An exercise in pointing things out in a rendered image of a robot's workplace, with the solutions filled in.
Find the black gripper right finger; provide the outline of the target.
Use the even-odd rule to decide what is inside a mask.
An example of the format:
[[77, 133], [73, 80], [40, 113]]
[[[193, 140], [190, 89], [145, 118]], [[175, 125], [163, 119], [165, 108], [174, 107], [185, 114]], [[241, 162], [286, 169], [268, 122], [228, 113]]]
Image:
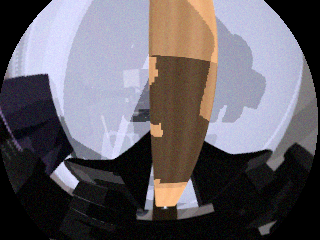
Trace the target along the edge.
[[269, 156], [272, 157], [272, 149], [267, 149], [267, 151], [259, 149], [256, 152], [232, 155], [223, 149], [213, 147], [204, 140], [199, 160], [191, 175], [199, 208], [212, 205], [212, 199], [216, 199], [221, 192], [232, 185], [237, 177], [267, 163]]

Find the wooden post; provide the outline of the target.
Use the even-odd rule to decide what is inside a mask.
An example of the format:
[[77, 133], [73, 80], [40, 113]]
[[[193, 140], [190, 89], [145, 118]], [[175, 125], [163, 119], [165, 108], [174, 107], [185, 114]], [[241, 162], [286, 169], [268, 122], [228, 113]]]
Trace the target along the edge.
[[[176, 205], [176, 204], [175, 204]], [[157, 207], [155, 197], [155, 185], [153, 185], [153, 207], [152, 207], [152, 220], [176, 220], [177, 217], [177, 205], [176, 207]]]

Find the wooden rail with steel hooks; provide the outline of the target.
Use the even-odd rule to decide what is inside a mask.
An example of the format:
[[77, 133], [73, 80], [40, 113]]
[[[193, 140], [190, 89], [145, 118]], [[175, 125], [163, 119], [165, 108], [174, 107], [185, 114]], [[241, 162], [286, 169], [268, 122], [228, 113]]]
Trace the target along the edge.
[[148, 76], [157, 207], [176, 207], [199, 160], [217, 79], [213, 0], [148, 0]]

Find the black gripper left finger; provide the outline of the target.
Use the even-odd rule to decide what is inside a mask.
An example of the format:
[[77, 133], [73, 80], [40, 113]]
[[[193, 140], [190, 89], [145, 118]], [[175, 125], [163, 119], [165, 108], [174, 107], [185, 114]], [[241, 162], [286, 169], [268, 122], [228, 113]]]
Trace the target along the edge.
[[152, 168], [151, 131], [133, 144], [132, 148], [111, 160], [84, 160], [68, 157], [64, 167], [79, 181], [95, 187], [124, 193], [136, 212], [144, 212]]

